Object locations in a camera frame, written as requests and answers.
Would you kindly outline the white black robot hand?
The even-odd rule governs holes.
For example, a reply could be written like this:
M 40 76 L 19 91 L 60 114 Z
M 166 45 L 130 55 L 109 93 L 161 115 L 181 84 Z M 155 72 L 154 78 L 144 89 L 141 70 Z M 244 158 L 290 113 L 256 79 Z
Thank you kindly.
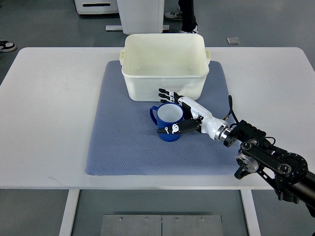
M 159 89 L 161 102 L 175 102 L 184 110 L 184 120 L 157 130 L 160 134 L 183 134 L 197 130 L 206 133 L 215 141 L 224 141 L 231 132 L 230 125 L 223 119 L 215 118 L 210 111 L 187 96 Z

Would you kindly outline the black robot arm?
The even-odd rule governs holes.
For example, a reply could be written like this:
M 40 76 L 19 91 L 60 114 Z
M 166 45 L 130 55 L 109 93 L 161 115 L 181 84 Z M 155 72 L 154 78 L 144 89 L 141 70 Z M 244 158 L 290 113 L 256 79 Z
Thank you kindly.
M 266 133 L 242 120 L 230 127 L 224 124 L 219 134 L 226 147 L 240 141 L 236 161 L 237 179 L 259 174 L 274 190 L 280 201 L 303 201 L 311 216 L 315 215 L 315 175 L 302 156 L 272 144 Z

